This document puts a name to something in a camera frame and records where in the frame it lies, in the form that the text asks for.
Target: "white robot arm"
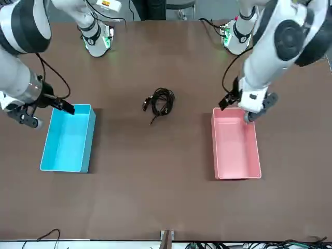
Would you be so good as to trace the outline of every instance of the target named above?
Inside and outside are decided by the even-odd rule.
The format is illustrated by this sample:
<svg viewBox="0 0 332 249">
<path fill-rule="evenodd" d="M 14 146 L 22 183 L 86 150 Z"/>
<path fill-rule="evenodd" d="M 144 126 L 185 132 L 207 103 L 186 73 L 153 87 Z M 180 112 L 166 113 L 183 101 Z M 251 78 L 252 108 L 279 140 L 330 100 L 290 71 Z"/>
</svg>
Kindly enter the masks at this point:
<svg viewBox="0 0 332 249">
<path fill-rule="evenodd" d="M 294 63 L 306 66 L 317 61 L 331 44 L 329 0 L 312 0 L 308 6 L 270 0 L 254 27 L 253 52 L 234 80 L 233 89 L 219 103 L 221 109 L 238 102 L 246 111 L 245 120 L 254 121 L 278 99 L 275 93 L 267 93 L 273 80 Z"/>
<path fill-rule="evenodd" d="M 53 4 L 72 16 L 83 34 L 87 50 L 102 56 L 112 38 L 110 28 L 91 13 L 85 13 L 84 0 L 53 0 Z M 51 41 L 51 29 L 44 0 L 20 0 L 0 6 L 0 105 L 18 122 L 33 128 L 41 122 L 35 110 L 47 106 L 74 114 L 74 107 L 54 95 L 53 88 L 35 74 L 18 56 L 44 52 Z"/>
</svg>

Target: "cable connector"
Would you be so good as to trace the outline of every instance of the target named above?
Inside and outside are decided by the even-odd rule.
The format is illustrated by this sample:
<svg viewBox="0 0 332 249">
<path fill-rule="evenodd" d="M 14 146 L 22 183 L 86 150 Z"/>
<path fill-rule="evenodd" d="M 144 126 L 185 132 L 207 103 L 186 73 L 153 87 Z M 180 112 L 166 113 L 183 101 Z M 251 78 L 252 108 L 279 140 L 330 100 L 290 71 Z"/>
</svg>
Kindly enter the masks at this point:
<svg viewBox="0 0 332 249">
<path fill-rule="evenodd" d="M 153 97 L 152 95 L 149 96 L 149 97 L 147 97 L 147 98 L 145 99 L 145 101 L 143 102 L 143 106 L 142 106 L 143 111 L 146 111 L 146 110 L 147 110 L 147 108 L 148 108 L 148 106 L 149 106 L 149 104 L 150 104 L 150 102 L 151 102 L 152 97 Z"/>
</svg>

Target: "metal bracket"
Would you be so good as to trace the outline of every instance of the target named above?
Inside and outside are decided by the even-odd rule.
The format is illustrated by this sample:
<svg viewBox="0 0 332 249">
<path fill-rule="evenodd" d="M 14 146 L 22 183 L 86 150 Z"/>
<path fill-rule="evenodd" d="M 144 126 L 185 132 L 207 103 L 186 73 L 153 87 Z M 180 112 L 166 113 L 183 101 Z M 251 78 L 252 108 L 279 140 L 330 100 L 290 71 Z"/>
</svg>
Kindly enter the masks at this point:
<svg viewBox="0 0 332 249">
<path fill-rule="evenodd" d="M 160 247 L 159 249 L 171 249 L 172 240 L 174 240 L 174 231 L 173 230 L 162 230 L 160 232 Z"/>
</svg>

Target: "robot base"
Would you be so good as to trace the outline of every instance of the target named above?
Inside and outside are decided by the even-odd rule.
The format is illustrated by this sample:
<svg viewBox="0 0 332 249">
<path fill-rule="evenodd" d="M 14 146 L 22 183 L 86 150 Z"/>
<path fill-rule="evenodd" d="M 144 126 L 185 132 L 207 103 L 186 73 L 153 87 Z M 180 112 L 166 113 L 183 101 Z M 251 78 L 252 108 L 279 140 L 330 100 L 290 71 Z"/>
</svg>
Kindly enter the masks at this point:
<svg viewBox="0 0 332 249">
<path fill-rule="evenodd" d="M 222 39 L 222 45 L 232 54 L 239 55 L 247 49 L 250 43 L 251 36 L 248 38 L 247 42 L 240 43 L 238 38 L 234 35 L 233 26 L 235 25 L 235 20 L 224 24 L 220 28 L 220 34 Z"/>
<path fill-rule="evenodd" d="M 101 22 L 99 25 L 101 27 L 101 34 L 95 41 L 94 45 L 89 44 L 89 42 L 83 39 L 85 48 L 93 57 L 101 57 L 108 49 L 111 49 L 114 37 L 114 29 L 112 27 Z"/>
</svg>

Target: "cable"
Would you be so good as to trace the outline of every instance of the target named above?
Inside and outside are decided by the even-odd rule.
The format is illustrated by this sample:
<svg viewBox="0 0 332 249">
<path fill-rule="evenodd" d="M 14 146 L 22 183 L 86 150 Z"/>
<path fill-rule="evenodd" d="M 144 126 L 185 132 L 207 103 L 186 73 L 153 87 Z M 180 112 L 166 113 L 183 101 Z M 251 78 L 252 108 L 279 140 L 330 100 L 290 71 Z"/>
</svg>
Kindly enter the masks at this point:
<svg viewBox="0 0 332 249">
<path fill-rule="evenodd" d="M 221 34 L 220 32 L 218 32 L 218 30 L 217 30 L 217 29 L 221 29 L 221 26 L 217 26 L 217 25 L 215 25 L 215 24 L 213 23 L 212 19 L 211 19 L 211 21 L 209 21 L 209 20 L 206 19 L 206 18 L 200 18 L 199 20 L 200 20 L 200 21 L 205 21 L 205 22 L 207 22 L 208 25 L 210 25 L 210 26 L 213 27 L 213 30 L 217 33 L 218 36 L 220 36 L 220 37 L 224 37 L 224 35 L 222 35 L 222 34 Z"/>
<path fill-rule="evenodd" d="M 106 16 L 106 15 L 100 13 L 98 10 L 96 10 L 88 0 L 84 0 L 84 1 L 86 1 L 86 3 L 87 3 L 87 4 L 88 4 L 88 5 L 89 5 L 89 6 L 90 6 L 95 12 L 97 12 L 98 14 L 100 14 L 102 17 L 109 18 L 109 19 L 113 19 L 113 20 L 117 20 L 117 19 L 119 19 L 119 20 L 123 20 L 123 21 L 124 21 L 124 24 L 127 26 L 127 22 L 126 22 L 125 18 L 123 18 L 123 17 L 117 17 L 117 18 L 114 18 L 114 17 Z"/>
<path fill-rule="evenodd" d="M 133 10 L 130 7 L 130 2 L 131 2 L 131 0 L 128 1 L 128 7 L 129 7 L 130 12 L 133 14 L 133 21 L 134 21 L 135 20 L 135 13 L 133 12 Z"/>
<path fill-rule="evenodd" d="M 147 97 L 143 103 L 142 109 L 146 111 L 149 104 L 151 103 L 152 112 L 155 117 L 151 120 L 150 125 L 158 118 L 159 116 L 168 115 L 173 109 L 173 102 L 175 100 L 174 93 L 167 88 L 158 88 L 155 90 L 153 95 Z M 158 101 L 165 101 L 164 105 L 160 110 L 157 108 Z"/>
<path fill-rule="evenodd" d="M 58 232 L 58 238 L 57 238 L 56 243 L 55 243 L 55 245 L 54 245 L 54 249 L 56 249 L 56 248 L 57 248 L 57 243 L 60 241 L 60 234 L 61 234 L 61 233 L 60 233 L 60 230 L 59 230 L 58 228 L 53 229 L 53 230 L 51 230 L 50 232 L 48 232 L 47 234 L 45 234 L 45 235 L 39 237 L 36 241 L 39 242 L 40 240 L 42 240 L 43 238 L 45 238 L 45 237 L 51 235 L 51 234 L 54 233 L 55 231 Z M 27 241 L 24 242 L 24 244 L 23 244 L 23 246 L 22 246 L 22 249 L 24 249 L 24 247 L 25 247 L 26 244 L 27 244 Z"/>
<path fill-rule="evenodd" d="M 208 247 L 208 248 L 212 249 L 212 247 L 209 244 L 207 244 L 207 243 L 204 243 L 204 244 L 205 244 L 205 248 Z"/>
<path fill-rule="evenodd" d="M 261 243 L 257 243 L 257 245 L 255 245 L 255 246 L 253 246 L 252 248 L 251 248 L 251 246 L 250 246 L 250 249 L 255 249 L 257 246 L 259 246 Z"/>
<path fill-rule="evenodd" d="M 309 248 L 309 249 L 330 249 L 332 247 L 331 243 L 323 243 L 324 240 L 326 240 L 327 237 L 324 237 L 320 240 L 317 240 L 316 242 L 299 242 L 296 240 L 285 240 L 283 242 L 269 242 L 265 244 L 263 247 L 264 249 L 267 249 L 269 247 L 276 247 L 278 249 L 288 249 L 292 245 L 300 246 L 302 248 Z"/>
<path fill-rule="evenodd" d="M 209 20 L 206 19 L 206 18 L 200 18 L 199 20 L 200 20 L 200 21 L 205 21 L 205 22 L 208 23 L 208 25 L 210 25 L 210 26 L 212 26 L 212 27 L 216 27 L 217 29 L 220 29 L 220 26 L 215 25 L 213 22 L 209 21 Z"/>
<path fill-rule="evenodd" d="M 213 27 L 214 31 L 217 33 L 217 35 L 219 35 L 220 37 L 226 37 L 225 35 L 222 35 L 220 32 L 218 32 L 218 30 L 217 30 L 217 28 L 215 27 L 215 25 L 214 25 L 212 19 L 211 19 L 211 23 L 213 24 L 212 27 Z"/>
<path fill-rule="evenodd" d="M 22 249 L 24 249 L 25 245 L 27 244 L 27 241 L 25 241 L 22 245 Z"/>
<path fill-rule="evenodd" d="M 253 47 L 251 48 L 248 48 L 247 50 L 244 50 L 242 53 L 240 53 L 238 56 L 236 56 L 232 62 L 228 65 L 228 67 L 226 68 L 225 72 L 224 72 L 224 75 L 223 75 L 223 79 L 222 79 L 222 87 L 223 89 L 227 92 L 227 93 L 230 93 L 229 90 L 227 90 L 227 88 L 225 87 L 225 77 L 226 77 L 226 74 L 228 72 L 228 70 L 232 67 L 232 65 L 234 64 L 234 62 L 239 58 L 241 57 L 242 55 L 244 55 L 245 53 L 247 53 L 248 51 L 252 50 Z"/>
<path fill-rule="evenodd" d="M 37 57 L 39 58 L 40 60 L 40 63 L 41 63 L 41 66 L 43 68 L 43 79 L 44 81 L 46 81 L 46 69 L 45 69 L 45 64 L 43 63 L 42 61 L 42 58 L 40 57 L 40 54 L 39 53 L 36 53 Z"/>
<path fill-rule="evenodd" d="M 36 55 L 37 55 L 37 57 L 39 58 L 39 60 L 40 60 L 40 62 L 41 62 L 41 64 L 42 64 L 42 66 L 43 66 L 43 69 L 45 68 L 44 64 L 47 65 L 47 66 L 48 66 L 53 72 L 55 72 L 55 73 L 56 73 L 56 74 L 62 79 L 62 81 L 65 83 L 65 85 L 66 85 L 67 88 L 68 88 L 68 93 L 67 93 L 66 96 L 64 96 L 64 97 L 58 97 L 58 98 L 60 98 L 60 99 L 62 99 L 62 100 L 67 99 L 67 98 L 71 95 L 71 88 L 70 88 L 70 86 L 68 85 L 67 81 L 62 77 L 61 74 L 58 73 L 57 70 L 55 70 L 50 64 L 48 64 L 48 63 L 47 63 L 47 62 L 46 62 L 46 61 L 40 56 L 39 53 L 36 53 Z M 45 80 L 45 78 L 46 78 L 46 71 L 44 70 L 44 80 Z"/>
</svg>

